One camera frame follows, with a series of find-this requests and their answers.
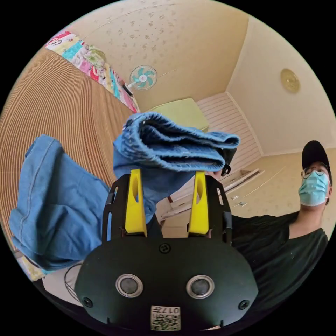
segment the qr code label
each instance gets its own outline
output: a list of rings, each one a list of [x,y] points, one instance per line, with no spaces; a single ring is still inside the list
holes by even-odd
[[[181,330],[180,307],[152,306],[150,311],[150,326],[157,331]]]

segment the blue fan blade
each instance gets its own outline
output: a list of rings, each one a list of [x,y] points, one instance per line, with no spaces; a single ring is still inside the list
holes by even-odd
[[[142,87],[144,87],[145,85],[146,85],[146,82],[143,82],[143,83],[139,84],[139,85],[137,86],[137,88],[142,88]]]
[[[149,86],[151,86],[153,84],[153,80],[150,77],[147,77],[147,80],[148,80]]]
[[[145,75],[148,76],[148,75],[154,75],[155,73],[152,71],[152,70],[148,70],[145,72]]]

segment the colorful quilt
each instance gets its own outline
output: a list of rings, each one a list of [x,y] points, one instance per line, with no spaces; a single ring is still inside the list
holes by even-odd
[[[103,51],[88,45],[69,31],[59,32],[47,42],[45,48],[61,55],[80,71],[103,85],[133,113],[140,112],[136,100],[130,97],[120,84],[123,80],[106,62]]]
[[[25,256],[17,259],[17,262],[31,281],[36,281],[46,276],[46,274],[43,273],[39,268],[32,265]]]

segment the eyeglasses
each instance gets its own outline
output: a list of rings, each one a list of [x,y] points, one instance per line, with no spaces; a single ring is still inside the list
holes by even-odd
[[[324,163],[321,163],[320,165],[321,165],[321,167],[319,167],[318,169],[316,169],[316,167],[305,168],[301,173],[302,178],[304,178],[304,179],[308,178],[313,171],[315,171],[316,174],[319,175],[319,176],[322,176],[323,174],[326,174],[326,171],[328,171],[327,166]]]

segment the blue surgical mask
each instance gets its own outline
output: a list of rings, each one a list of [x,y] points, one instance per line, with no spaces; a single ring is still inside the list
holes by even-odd
[[[327,191],[327,175],[319,175],[313,170],[307,178],[302,180],[302,185],[299,188],[300,203],[309,207],[320,205],[328,198]]]

